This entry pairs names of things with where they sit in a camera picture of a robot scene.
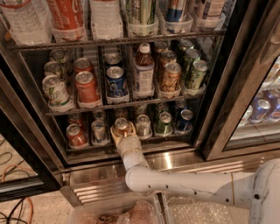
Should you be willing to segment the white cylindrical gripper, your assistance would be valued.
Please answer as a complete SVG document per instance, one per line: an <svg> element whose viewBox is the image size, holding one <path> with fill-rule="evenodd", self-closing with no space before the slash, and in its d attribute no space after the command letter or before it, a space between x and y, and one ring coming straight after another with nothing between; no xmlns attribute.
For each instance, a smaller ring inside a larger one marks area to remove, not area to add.
<svg viewBox="0 0 280 224"><path fill-rule="evenodd" d="M129 123L129 136L123 137L122 134L116 131L114 125L110 127L110 133L111 136L113 137L115 145L117 145L116 146L117 152L119 153L121 158L124 158L126 153L134 149L138 149L138 150L142 149L141 141L136 136L137 132L133 122Z"/></svg>

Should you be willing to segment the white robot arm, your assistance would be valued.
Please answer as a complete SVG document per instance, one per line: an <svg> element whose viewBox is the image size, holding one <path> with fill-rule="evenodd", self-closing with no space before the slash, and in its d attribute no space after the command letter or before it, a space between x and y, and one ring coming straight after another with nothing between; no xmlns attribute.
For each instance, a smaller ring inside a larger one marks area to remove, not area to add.
<svg viewBox="0 0 280 224"><path fill-rule="evenodd" d="M280 223L280 159L255 172L175 173L151 169L132 122L110 127L126 174L135 193L168 191L249 210L248 224Z"/></svg>

